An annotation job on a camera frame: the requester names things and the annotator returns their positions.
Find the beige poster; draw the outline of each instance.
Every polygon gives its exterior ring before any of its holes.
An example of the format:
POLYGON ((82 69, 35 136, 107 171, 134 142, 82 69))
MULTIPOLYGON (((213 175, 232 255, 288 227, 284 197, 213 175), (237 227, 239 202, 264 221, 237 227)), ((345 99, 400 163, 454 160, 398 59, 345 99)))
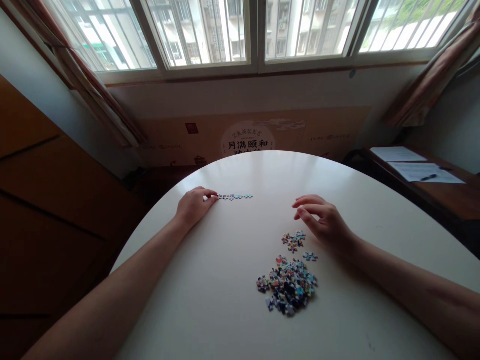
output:
POLYGON ((139 121, 149 167, 205 165, 251 151, 284 150, 341 161, 369 107, 288 110, 139 121))

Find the forearm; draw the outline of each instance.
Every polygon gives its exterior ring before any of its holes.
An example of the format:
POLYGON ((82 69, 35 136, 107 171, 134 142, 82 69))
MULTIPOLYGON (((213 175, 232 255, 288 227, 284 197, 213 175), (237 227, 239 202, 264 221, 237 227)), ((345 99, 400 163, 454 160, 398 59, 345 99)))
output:
POLYGON ((25 359, 115 356, 188 231, 177 219, 168 223, 57 322, 25 359))
POLYGON ((349 260, 462 358, 480 353, 480 294, 363 240, 349 260))

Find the white paper sheet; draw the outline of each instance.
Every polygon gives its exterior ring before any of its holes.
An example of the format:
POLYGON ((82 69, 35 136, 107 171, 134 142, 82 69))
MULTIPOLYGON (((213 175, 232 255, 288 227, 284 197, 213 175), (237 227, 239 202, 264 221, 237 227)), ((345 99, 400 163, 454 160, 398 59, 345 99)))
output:
POLYGON ((433 163, 389 162, 388 164, 410 183, 465 184, 448 171, 440 170, 439 166, 433 163), (422 181, 422 179, 428 178, 431 175, 436 175, 436 177, 422 181))
POLYGON ((377 155, 384 162, 406 162, 406 161, 427 161, 423 156, 408 150, 403 146, 393 147, 372 147, 371 152, 377 155))

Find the white oval table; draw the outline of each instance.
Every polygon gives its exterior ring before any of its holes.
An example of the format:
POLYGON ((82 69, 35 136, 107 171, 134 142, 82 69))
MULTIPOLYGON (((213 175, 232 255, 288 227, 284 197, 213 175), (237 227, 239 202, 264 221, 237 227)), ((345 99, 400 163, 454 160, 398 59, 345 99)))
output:
POLYGON ((376 180, 324 158, 257 151, 224 158, 181 181, 143 219, 118 268, 174 216, 181 197, 204 186, 219 201, 183 241, 119 359, 451 359, 418 320, 294 221, 295 198, 319 194, 370 243, 480 292, 480 261, 442 226, 376 180), (292 255, 285 232, 303 230, 292 255), (294 317, 269 312, 257 291, 276 257, 301 258, 318 278, 316 298, 294 317))

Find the brown curtain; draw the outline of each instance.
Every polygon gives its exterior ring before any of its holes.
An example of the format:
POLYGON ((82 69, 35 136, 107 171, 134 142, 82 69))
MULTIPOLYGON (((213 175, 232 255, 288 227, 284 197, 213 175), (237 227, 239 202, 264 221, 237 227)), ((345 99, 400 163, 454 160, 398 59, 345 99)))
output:
POLYGON ((460 69, 480 46, 480 6, 465 27, 426 66, 385 115, 387 125, 416 127, 425 124, 430 109, 460 69))
POLYGON ((12 0, 20 14, 51 47, 73 87, 123 148, 145 141, 140 129, 122 110, 97 75, 90 70, 41 0, 12 0))

